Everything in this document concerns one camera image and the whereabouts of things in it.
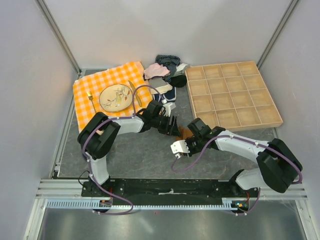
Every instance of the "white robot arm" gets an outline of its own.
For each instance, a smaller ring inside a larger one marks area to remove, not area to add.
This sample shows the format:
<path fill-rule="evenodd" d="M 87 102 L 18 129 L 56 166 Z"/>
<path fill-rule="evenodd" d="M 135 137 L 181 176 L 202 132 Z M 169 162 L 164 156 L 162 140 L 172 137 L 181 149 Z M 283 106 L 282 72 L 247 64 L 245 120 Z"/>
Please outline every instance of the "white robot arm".
<path fill-rule="evenodd" d="M 302 166 L 299 161 L 286 144 L 277 138 L 271 142 L 259 141 L 234 134 L 222 127 L 210 129 L 200 118 L 192 121 L 188 128 L 193 136 L 171 145 L 172 153 L 177 158 L 182 155 L 192 156 L 203 152 L 205 148 L 213 148 L 240 155 L 258 164 L 258 168 L 239 170 L 231 178 L 231 181 L 240 187 L 239 191 L 269 186 L 279 193 L 284 193 L 298 173 L 301 173 Z"/>
<path fill-rule="evenodd" d="M 98 184 L 103 184 L 109 178 L 106 155 L 117 135 L 142 133 L 150 128 L 157 128 L 161 134 L 181 136 L 177 118 L 170 115 L 173 107 L 172 103 L 163 105 L 160 102 L 151 101 L 146 109 L 142 109 L 135 116 L 127 117 L 127 119 L 114 119 L 99 129 L 103 131 L 102 134 L 96 132 L 89 138 L 89 135 L 102 122 L 106 122 L 108 116 L 98 112 L 91 119 L 77 140 L 83 148 L 89 139 L 85 150 L 90 156 L 88 161 L 91 172 Z M 243 190 L 263 186 L 269 186 L 279 193 L 284 193 L 294 183 L 298 174 L 301 177 L 301 164 L 286 144 L 277 138 L 271 142 L 253 140 L 236 135 L 222 127 L 216 126 L 211 129 L 200 118 L 193 120 L 188 128 L 193 136 L 186 140 L 176 141 L 171 145 L 171 150 L 177 158 L 201 152 L 199 159 L 203 151 L 209 148 L 235 153 L 258 164 L 258 168 L 255 169 L 239 170 L 230 179 L 235 195 Z"/>

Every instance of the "wooden compartment organizer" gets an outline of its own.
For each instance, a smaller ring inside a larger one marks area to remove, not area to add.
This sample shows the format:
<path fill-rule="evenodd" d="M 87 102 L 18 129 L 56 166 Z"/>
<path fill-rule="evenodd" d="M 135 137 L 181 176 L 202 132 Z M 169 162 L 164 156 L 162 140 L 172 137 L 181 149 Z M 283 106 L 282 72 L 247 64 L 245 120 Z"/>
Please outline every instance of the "wooden compartment organizer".
<path fill-rule="evenodd" d="M 254 61 L 186 70 L 194 118 L 233 131 L 279 127 L 283 121 Z"/>

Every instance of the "metal floor panel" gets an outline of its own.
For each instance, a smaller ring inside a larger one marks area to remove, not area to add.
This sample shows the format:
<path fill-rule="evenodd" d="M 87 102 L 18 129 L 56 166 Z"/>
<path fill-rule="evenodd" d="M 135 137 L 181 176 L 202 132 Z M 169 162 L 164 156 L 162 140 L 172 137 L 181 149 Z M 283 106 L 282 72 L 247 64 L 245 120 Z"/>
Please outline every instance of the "metal floor panel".
<path fill-rule="evenodd" d="M 97 70 L 87 70 L 92 74 Z M 172 114 L 177 116 L 177 124 L 187 127 L 193 120 L 191 105 L 186 87 L 177 88 L 176 108 Z M 272 128 L 240 131 L 238 134 L 252 139 L 271 141 L 275 136 Z M 71 119 L 69 132 L 60 163 L 60 178 L 77 178 L 88 164 L 84 160 L 81 147 L 77 142 L 79 135 L 76 114 Z M 108 154 L 107 167 L 113 178 L 143 179 L 229 179 L 240 169 L 252 169 L 257 165 L 242 156 L 223 151 L 208 149 L 196 166 L 186 172 L 174 173 L 171 165 L 175 157 L 170 145 L 175 137 L 158 133 L 151 129 L 143 133 L 119 135 Z M 190 165 L 198 157 L 184 157 L 176 164 L 177 169 Z"/>
<path fill-rule="evenodd" d="M 38 240 L 306 240 L 294 201 L 260 201 L 247 216 L 214 210 L 45 210 Z"/>

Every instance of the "orange object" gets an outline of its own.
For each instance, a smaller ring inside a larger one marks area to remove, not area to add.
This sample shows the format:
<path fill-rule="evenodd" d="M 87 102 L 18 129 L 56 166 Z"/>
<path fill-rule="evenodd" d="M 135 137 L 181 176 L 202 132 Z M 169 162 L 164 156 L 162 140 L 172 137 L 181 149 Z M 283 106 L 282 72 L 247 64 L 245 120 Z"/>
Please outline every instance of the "orange object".
<path fill-rule="evenodd" d="M 95 115 L 92 103 L 88 99 L 88 91 L 91 91 L 93 96 L 93 105 L 97 112 L 103 112 L 109 117 L 131 116 L 134 113 L 132 105 L 122 111 L 108 112 L 101 107 L 99 103 L 99 96 L 106 87 L 111 85 L 123 84 L 130 88 L 131 86 L 128 81 L 131 81 L 137 88 L 140 85 L 147 84 L 143 79 L 143 72 L 144 68 L 140 62 L 129 62 L 76 80 L 73 84 L 73 95 L 79 132 L 81 132 L 81 130 Z M 137 99 L 134 99 L 135 109 L 138 111 L 141 108 L 147 107 L 148 103 L 152 100 L 152 95 L 146 87 L 138 89 L 137 92 L 139 93 L 142 103 L 142 106 L 140 107 Z"/>
<path fill-rule="evenodd" d="M 177 141 L 186 140 L 187 138 L 192 137 L 194 135 L 189 128 L 179 126 L 178 129 L 179 129 L 179 132 L 181 133 L 181 136 L 177 136 L 175 138 Z"/>

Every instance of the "white backdrop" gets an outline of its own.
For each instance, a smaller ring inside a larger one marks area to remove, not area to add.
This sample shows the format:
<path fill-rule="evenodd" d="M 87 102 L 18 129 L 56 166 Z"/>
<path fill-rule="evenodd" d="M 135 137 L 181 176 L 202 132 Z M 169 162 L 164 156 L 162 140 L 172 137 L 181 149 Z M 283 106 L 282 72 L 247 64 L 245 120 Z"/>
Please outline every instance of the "white backdrop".
<path fill-rule="evenodd" d="M 0 239 L 21 240 L 77 75 L 36 1 L 2 1 L 0 22 Z"/>
<path fill-rule="evenodd" d="M 261 68 L 283 118 L 279 135 L 303 166 L 303 185 L 320 228 L 320 2 L 300 1 Z"/>
<path fill-rule="evenodd" d="M 81 68 L 258 61 L 290 0 L 45 0 Z"/>

